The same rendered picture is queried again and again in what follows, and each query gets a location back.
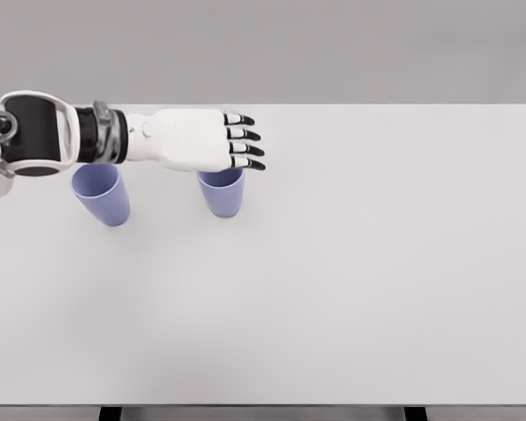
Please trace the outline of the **lavender plastic cup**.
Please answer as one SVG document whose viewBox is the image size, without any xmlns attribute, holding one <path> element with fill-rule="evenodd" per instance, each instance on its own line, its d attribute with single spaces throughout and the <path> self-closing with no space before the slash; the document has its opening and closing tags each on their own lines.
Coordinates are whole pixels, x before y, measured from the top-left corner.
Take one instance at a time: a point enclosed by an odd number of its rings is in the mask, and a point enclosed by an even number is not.
<svg viewBox="0 0 526 421">
<path fill-rule="evenodd" d="M 245 191 L 245 172 L 242 168 L 198 172 L 196 176 L 203 197 L 214 215 L 231 218 L 238 213 Z"/>
<path fill-rule="evenodd" d="M 131 215 L 124 179 L 114 164 L 82 165 L 73 173 L 70 188 L 80 204 L 104 225 L 120 226 Z"/>
</svg>

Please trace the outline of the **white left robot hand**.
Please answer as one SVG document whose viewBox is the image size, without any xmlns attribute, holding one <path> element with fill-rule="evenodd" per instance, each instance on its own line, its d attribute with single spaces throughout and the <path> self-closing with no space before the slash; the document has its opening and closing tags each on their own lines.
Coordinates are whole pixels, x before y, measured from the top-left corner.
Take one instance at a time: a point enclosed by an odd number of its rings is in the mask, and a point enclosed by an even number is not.
<svg viewBox="0 0 526 421">
<path fill-rule="evenodd" d="M 156 113 L 154 159 L 164 168 L 182 172 L 220 172 L 232 168 L 263 171 L 265 152 L 252 130 L 253 118 L 214 109 L 174 109 Z"/>
</svg>

